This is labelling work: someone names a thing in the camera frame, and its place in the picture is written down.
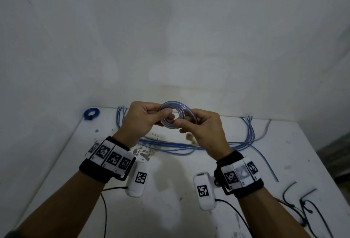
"cable bundle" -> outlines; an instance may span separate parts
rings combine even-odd
[[[120,128],[127,111],[128,111],[128,108],[126,108],[125,106],[117,108],[117,111],[116,111],[116,125],[117,125],[118,128]],[[269,169],[270,169],[270,171],[271,171],[275,181],[279,182],[278,178],[277,178],[276,174],[274,173],[273,169],[271,168],[269,162],[266,160],[266,158],[263,156],[263,154],[256,147],[254,147],[252,145],[253,142],[258,141],[258,140],[260,140],[260,139],[265,137],[265,135],[267,133],[267,130],[269,128],[271,120],[269,120],[269,122],[265,126],[264,133],[259,138],[255,138],[255,132],[254,132],[254,129],[252,127],[252,119],[253,119],[253,117],[252,116],[248,116],[247,118],[243,118],[243,117],[240,117],[240,118],[242,119],[242,121],[247,126],[247,136],[246,136],[244,142],[234,142],[234,141],[228,142],[230,147],[233,150],[237,150],[237,151],[245,150],[248,147],[253,148],[264,159],[264,161],[268,165],[268,167],[269,167]],[[173,154],[173,155],[178,155],[178,156],[187,156],[187,155],[192,154],[196,150],[204,150],[200,146],[193,146],[191,144],[186,144],[186,143],[167,142],[167,141],[162,141],[162,140],[156,140],[156,139],[150,138],[150,137],[141,138],[139,140],[138,144],[142,145],[144,147],[148,147],[149,149],[154,149],[154,150],[158,150],[158,151],[162,151],[162,152],[166,152],[166,153]]]

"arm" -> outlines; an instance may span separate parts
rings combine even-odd
[[[199,109],[192,111],[199,125],[186,119],[176,119],[174,123],[181,128],[180,133],[191,132],[198,144],[216,161],[229,155],[232,149],[226,141],[220,116],[215,112]],[[310,238],[266,188],[263,187],[238,201],[255,238]]]
[[[160,104],[133,102],[118,132],[113,137],[127,147],[137,144],[154,124],[174,119],[172,109],[158,112]],[[88,220],[105,184],[78,171],[41,204],[18,227],[25,238],[77,237]]]

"white sensor device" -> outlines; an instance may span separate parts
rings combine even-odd
[[[135,161],[130,170],[129,178],[126,183],[128,187],[125,192],[130,197],[140,197],[145,190],[145,186],[150,172],[149,166],[144,162]]]
[[[208,172],[200,172],[193,177],[193,183],[197,192],[199,206],[203,210],[212,210],[216,207],[215,194]]]

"right hand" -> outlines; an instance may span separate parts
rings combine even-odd
[[[192,133],[198,144],[216,161],[229,155],[232,149],[227,143],[220,115],[216,112],[201,109],[191,109],[191,111],[197,117],[199,124],[193,124],[186,119],[178,118],[174,121],[174,124],[177,128],[181,128],[180,133]]]

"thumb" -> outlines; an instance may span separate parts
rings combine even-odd
[[[156,112],[155,114],[151,114],[152,122],[156,123],[156,122],[162,121],[165,118],[167,118],[169,114],[171,114],[172,112],[173,112],[172,108],[165,108],[159,112]]]
[[[190,121],[187,121],[186,119],[180,119],[177,118],[174,121],[174,125],[176,125],[177,128],[182,128],[185,132],[191,132],[192,134],[197,129],[198,125],[191,123]]]

